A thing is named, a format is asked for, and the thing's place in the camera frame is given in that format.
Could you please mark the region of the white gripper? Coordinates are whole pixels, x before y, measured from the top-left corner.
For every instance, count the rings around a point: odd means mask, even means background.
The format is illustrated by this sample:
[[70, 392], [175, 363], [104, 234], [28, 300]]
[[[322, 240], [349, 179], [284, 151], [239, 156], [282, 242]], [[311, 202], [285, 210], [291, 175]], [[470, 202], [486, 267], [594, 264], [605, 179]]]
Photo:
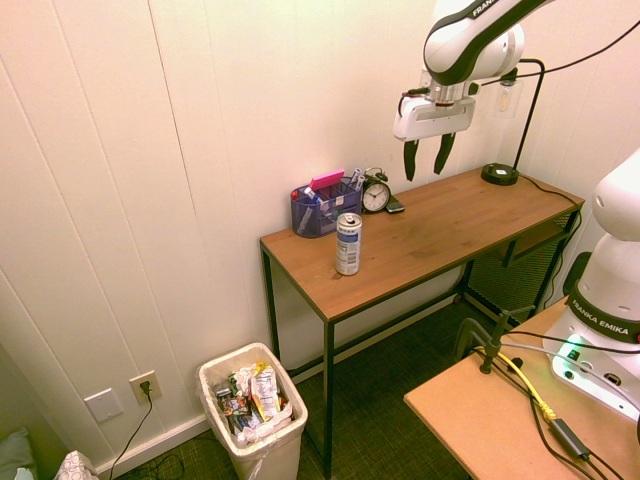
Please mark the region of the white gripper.
[[476, 101], [465, 85], [430, 85], [410, 89], [401, 95], [393, 125], [393, 135], [407, 141], [403, 147], [405, 176], [412, 181], [416, 172], [419, 141], [441, 136], [433, 172], [440, 175], [454, 145], [456, 133], [469, 128]]

